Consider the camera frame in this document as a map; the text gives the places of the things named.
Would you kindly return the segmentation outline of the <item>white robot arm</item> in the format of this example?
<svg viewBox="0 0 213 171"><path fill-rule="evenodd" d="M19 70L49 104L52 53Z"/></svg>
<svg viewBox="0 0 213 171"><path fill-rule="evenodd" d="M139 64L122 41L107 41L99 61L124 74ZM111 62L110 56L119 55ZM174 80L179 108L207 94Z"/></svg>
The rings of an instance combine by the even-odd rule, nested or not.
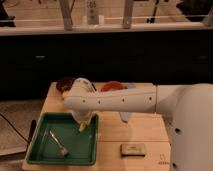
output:
<svg viewBox="0 0 213 171"><path fill-rule="evenodd" d="M74 81L64 105L78 122L93 111L169 113L173 116L170 171L213 171L213 84L163 85L96 91L84 78Z"/></svg>

